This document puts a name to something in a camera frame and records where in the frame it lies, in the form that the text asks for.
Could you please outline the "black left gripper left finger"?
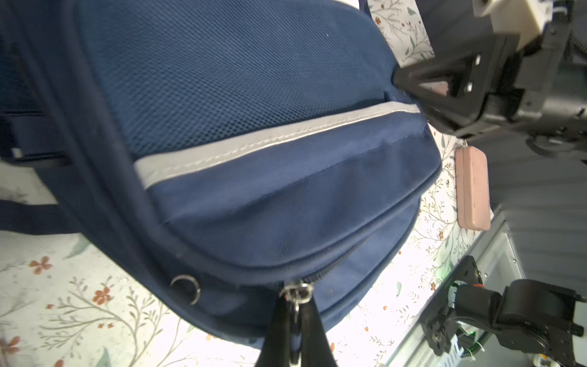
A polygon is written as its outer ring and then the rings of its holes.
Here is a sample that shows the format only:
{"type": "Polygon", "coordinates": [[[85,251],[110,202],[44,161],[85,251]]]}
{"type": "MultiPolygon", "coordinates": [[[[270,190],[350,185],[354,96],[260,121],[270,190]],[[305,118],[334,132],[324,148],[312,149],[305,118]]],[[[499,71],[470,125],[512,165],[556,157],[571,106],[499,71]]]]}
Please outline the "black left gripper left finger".
{"type": "Polygon", "coordinates": [[[255,367],[289,367],[291,348],[291,306],[285,298],[276,303],[255,367]]]}

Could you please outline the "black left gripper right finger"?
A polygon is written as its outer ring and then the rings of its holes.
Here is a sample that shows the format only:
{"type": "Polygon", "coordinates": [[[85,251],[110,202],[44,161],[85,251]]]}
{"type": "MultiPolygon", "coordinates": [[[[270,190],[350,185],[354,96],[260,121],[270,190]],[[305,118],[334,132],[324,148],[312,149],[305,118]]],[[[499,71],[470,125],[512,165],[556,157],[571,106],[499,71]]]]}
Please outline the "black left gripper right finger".
{"type": "Polygon", "coordinates": [[[301,366],[337,367],[316,302],[310,293],[303,293],[299,306],[299,318],[301,366]]]}

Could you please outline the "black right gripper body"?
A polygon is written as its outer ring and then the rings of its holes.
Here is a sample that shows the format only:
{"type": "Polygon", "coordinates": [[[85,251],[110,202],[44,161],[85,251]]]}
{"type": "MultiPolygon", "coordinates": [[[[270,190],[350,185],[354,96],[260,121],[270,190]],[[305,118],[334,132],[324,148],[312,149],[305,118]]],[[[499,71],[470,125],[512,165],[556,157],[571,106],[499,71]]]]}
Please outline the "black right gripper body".
{"type": "Polygon", "coordinates": [[[491,35],[399,68],[393,83],[444,134],[471,142],[516,132],[544,157],[584,161],[586,65],[571,61],[572,34],[552,21],[522,50],[516,35],[491,35]]]}

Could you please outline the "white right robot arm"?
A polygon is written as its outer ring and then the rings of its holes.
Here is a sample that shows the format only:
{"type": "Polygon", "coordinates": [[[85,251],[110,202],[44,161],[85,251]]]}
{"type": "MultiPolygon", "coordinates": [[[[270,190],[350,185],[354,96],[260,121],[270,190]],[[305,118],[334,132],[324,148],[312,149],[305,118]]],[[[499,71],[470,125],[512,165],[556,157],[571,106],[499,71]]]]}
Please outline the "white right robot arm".
{"type": "MultiPolygon", "coordinates": [[[[393,82],[414,97],[433,127],[460,139],[483,136],[489,128],[523,134],[527,146],[544,158],[586,161],[586,68],[570,60],[573,26],[547,23],[529,45],[519,36],[497,34],[446,55],[398,69],[393,82]]],[[[542,354],[561,366],[584,366],[577,320],[586,299],[576,291],[521,279],[503,293],[484,288],[462,274],[444,298],[434,298],[423,328],[430,348],[463,322],[497,336],[510,350],[542,354]]]]}

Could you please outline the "navy blue student backpack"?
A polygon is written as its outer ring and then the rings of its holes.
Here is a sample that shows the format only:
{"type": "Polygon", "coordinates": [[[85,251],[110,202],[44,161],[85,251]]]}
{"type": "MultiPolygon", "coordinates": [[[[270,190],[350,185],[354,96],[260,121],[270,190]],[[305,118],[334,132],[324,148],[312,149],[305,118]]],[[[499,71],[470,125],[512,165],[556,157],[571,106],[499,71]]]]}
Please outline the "navy blue student backpack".
{"type": "Polygon", "coordinates": [[[289,284],[326,329],[408,239],[442,162],[366,11],[338,1],[4,1],[1,159],[195,327],[260,347],[289,284]]]}

